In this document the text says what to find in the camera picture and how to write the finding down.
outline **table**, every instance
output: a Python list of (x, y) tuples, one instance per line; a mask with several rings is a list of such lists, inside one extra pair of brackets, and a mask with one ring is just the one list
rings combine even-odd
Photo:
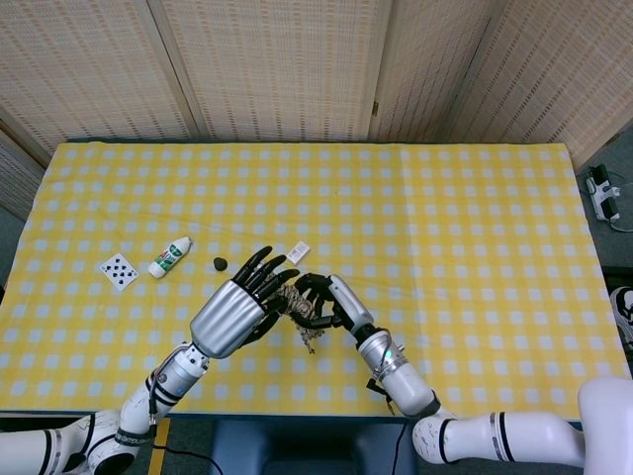
[[(147, 274), (183, 235), (183, 261)], [(576, 419), (585, 380), (628, 375), (562, 144), (66, 143), (0, 308), (0, 408), (118, 408), (255, 249), (298, 240), (299, 268), (344, 276), (457, 414)], [(122, 293), (98, 269), (117, 251), (141, 273)], [(353, 343), (330, 331), (309, 355), (285, 319), (176, 412), (387, 416)]]

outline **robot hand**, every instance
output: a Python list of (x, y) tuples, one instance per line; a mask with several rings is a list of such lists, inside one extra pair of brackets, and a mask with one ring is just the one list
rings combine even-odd
[(239, 347), (262, 338), (279, 319), (278, 310), (285, 302), (270, 297), (300, 272), (289, 269), (273, 273), (286, 260), (285, 255), (257, 268), (271, 250), (268, 245), (250, 257), (191, 322), (193, 342), (207, 357), (226, 358)]
[[(354, 336), (361, 329), (373, 328), (372, 315), (345, 281), (337, 275), (325, 277), (319, 274), (305, 274), (295, 282), (295, 287), (302, 295), (308, 293), (306, 298), (312, 302), (316, 314), (316, 319), (308, 320), (301, 315), (291, 313), (291, 318), (300, 327), (318, 330), (344, 326)], [(323, 315), (325, 302), (332, 303), (333, 315)]]
[[(305, 274), (295, 287), (302, 295), (307, 293), (317, 318), (308, 320), (292, 313), (290, 317), (310, 330), (343, 326), (352, 333), (356, 348), (371, 370), (368, 389), (386, 396), (388, 403), (393, 401), (409, 417), (421, 418), (440, 410), (435, 393), (408, 362), (404, 348), (394, 343), (389, 331), (374, 327), (372, 315), (343, 279), (337, 275)], [(333, 315), (324, 317), (326, 302), (332, 303)]]

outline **cable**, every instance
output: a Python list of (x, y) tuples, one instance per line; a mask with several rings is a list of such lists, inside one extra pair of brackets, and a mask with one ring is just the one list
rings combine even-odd
[(398, 440), (396, 441), (396, 453), (394, 453), (394, 464), (392, 465), (392, 475), (396, 475), (396, 466), (398, 465), (398, 452), (400, 451), (400, 441), (403, 439), (403, 435), (405, 435), (405, 430), (407, 429), (408, 421), (403, 424), (403, 428), (400, 431), (400, 435), (398, 435)]
[(623, 177), (622, 175), (620, 175), (619, 173), (615, 173), (614, 171), (610, 171), (610, 170), (606, 170), (606, 172), (607, 172), (609, 175), (615, 175), (615, 176), (617, 176), (618, 178), (620, 178), (621, 180), (624, 180), (624, 181), (626, 182), (626, 178), (624, 178), (624, 177)]
[(611, 228), (614, 231), (618, 231), (620, 233), (633, 233), (633, 230), (625, 230), (623, 228), (618, 228), (617, 226), (615, 226), (611, 221), (609, 221), (609, 225), (611, 226)]
[(176, 450), (174, 448), (169, 448), (167, 445), (153, 444), (152, 448), (155, 448), (157, 450), (164, 450), (165, 452), (173, 453), (174, 455), (188, 455), (190, 457), (200, 458), (201, 460), (207, 460), (208, 462), (211, 462), (214, 465), (214, 467), (216, 467), (216, 470), (218, 470), (220, 475), (225, 475), (225, 472), (222, 471), (222, 468), (220, 468), (220, 465), (218, 465), (218, 463), (213, 458), (208, 457), (207, 455), (190, 452), (189, 450)]

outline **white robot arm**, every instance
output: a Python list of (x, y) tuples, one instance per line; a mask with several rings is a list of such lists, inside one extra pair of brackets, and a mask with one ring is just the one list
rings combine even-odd
[(124, 403), (62, 429), (0, 433), (0, 475), (118, 475), (151, 441), (158, 422), (207, 372), (210, 359), (230, 356), (277, 322), (285, 301), (273, 294), (299, 271), (273, 274), (286, 259), (259, 266), (272, 247), (255, 253), (191, 322), (191, 343), (178, 345)]
[[(300, 326), (344, 326), (357, 340), (357, 349), (372, 372), (370, 382), (382, 384), (407, 417), (418, 420), (413, 445), (430, 463), (453, 463), (462, 458), (505, 462), (549, 462), (585, 468), (585, 475), (633, 474), (633, 382), (599, 378), (579, 392), (584, 431), (545, 412), (491, 413), (458, 419), (403, 355), (388, 331), (377, 329), (373, 318), (347, 284), (335, 275), (306, 274), (295, 284), (315, 304), (312, 321), (292, 315)], [(334, 315), (320, 313), (325, 301)]]

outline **robotic finger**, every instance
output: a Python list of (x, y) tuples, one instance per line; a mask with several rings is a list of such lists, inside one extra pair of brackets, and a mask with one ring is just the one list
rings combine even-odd
[(273, 295), (300, 272), (289, 269), (274, 273), (286, 260), (285, 255), (259, 266), (271, 251), (268, 245), (255, 252), (191, 322), (192, 339), (208, 357), (226, 358), (241, 346), (262, 338), (279, 319), (283, 302), (276, 301)]

